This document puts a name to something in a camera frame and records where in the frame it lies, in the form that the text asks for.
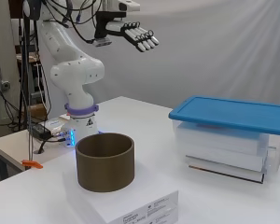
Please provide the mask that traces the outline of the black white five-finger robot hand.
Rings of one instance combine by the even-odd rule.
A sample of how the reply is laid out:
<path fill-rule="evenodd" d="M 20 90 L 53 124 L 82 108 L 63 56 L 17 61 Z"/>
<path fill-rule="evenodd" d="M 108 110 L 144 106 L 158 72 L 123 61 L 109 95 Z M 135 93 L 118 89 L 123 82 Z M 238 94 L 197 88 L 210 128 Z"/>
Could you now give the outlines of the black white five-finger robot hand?
<path fill-rule="evenodd" d="M 110 45 L 110 35 L 124 37 L 140 52 L 154 49 L 160 44 L 152 30 L 143 29 L 139 21 L 123 21 L 125 17 L 126 12 L 99 11 L 95 16 L 97 23 L 93 44 L 96 47 Z"/>

